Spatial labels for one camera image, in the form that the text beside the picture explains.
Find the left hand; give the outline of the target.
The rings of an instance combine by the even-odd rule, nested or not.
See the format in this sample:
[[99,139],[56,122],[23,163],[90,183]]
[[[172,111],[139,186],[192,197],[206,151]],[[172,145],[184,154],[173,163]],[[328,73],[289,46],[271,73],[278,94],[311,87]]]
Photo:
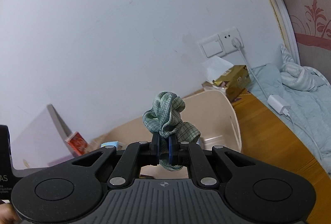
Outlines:
[[0,204],[0,224],[15,224],[20,222],[20,217],[15,212],[11,203]]

